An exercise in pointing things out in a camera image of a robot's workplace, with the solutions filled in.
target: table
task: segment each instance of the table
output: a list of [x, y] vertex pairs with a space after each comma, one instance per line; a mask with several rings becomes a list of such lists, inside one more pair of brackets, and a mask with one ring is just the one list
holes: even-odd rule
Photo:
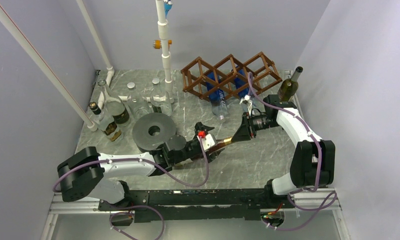
[[[101, 71], [99, 78], [106, 77], [106, 71]], [[128, 94], [126, 84], [134, 82], [142, 94], [148, 95], [152, 90], [151, 81], [159, 78], [163, 81], [163, 70], [119, 70], [111, 82], [111, 89], [120, 96]], [[239, 100], [232, 97], [227, 101], [229, 118], [225, 123], [220, 123], [211, 112], [210, 103], [198, 97], [182, 92], [182, 75], [178, 70], [172, 71], [174, 79], [174, 109], [171, 118], [176, 124], [177, 133], [191, 140], [194, 136], [196, 122], [215, 127], [212, 130], [216, 139], [234, 135], [241, 124], [242, 109]], [[271, 81], [265, 78], [262, 83]], [[276, 93], [279, 85], [271, 88], [261, 96]], [[94, 88], [92, 101], [97, 101], [100, 90]], [[91, 132], [84, 124], [76, 152], [88, 146], [95, 146], [97, 151], [106, 154], [138, 154], [141, 153], [132, 139], [132, 128], [135, 121], [122, 129], [124, 139], [120, 142], [110, 142], [100, 131]], [[281, 127], [259, 131], [257, 138], [251, 141], [237, 142], [230, 146], [210, 164], [210, 177], [200, 189], [234, 189], [234, 188], [262, 188], [270, 179], [283, 176], [289, 171], [295, 146]], [[178, 179], [191, 184], [203, 181], [206, 170], [204, 160], [186, 164], [180, 169], [171, 171]], [[126, 176], [119, 178], [129, 184], [133, 190], [177, 190], [190, 189], [175, 182], [167, 175], [162, 176]]]

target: gray marble surface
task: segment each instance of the gray marble surface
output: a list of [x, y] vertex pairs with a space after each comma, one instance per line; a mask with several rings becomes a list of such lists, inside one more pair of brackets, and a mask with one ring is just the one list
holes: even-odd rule
[[[99, 78], [106, 77], [106, 71], [101, 71]], [[152, 89], [151, 80], [158, 77], [163, 81], [162, 70], [119, 70], [116, 71], [111, 83], [111, 89], [123, 96], [128, 93], [126, 84], [134, 82], [137, 90], [149, 95]], [[173, 115], [171, 116], [177, 126], [177, 133], [192, 139], [196, 122], [211, 127], [216, 139], [232, 136], [241, 124], [242, 109], [239, 100], [228, 100], [229, 117], [224, 123], [220, 123], [212, 114], [210, 103], [200, 100], [198, 97], [182, 92], [182, 75], [178, 70], [172, 71], [174, 79]], [[261, 96], [275, 93], [279, 85], [273, 87]], [[96, 86], [92, 101], [97, 101], [99, 89]], [[132, 139], [132, 127], [135, 121], [123, 128], [124, 138], [119, 142], [110, 142], [100, 131], [91, 132], [86, 125], [83, 126], [76, 152], [88, 146], [95, 146], [98, 152], [106, 154], [138, 154], [140, 151]], [[295, 147], [288, 135], [281, 127], [262, 130], [257, 138], [251, 141], [234, 143], [226, 149], [210, 164], [210, 177], [201, 189], [232, 189], [232, 188], [262, 188], [269, 179], [278, 178], [288, 172], [294, 154]], [[204, 160], [198, 160], [186, 164], [179, 169], [171, 171], [178, 179], [196, 184], [203, 181], [206, 174]], [[125, 176], [119, 178], [129, 184], [133, 190], [170, 190], [189, 189], [175, 182], [167, 175], [162, 176]]]

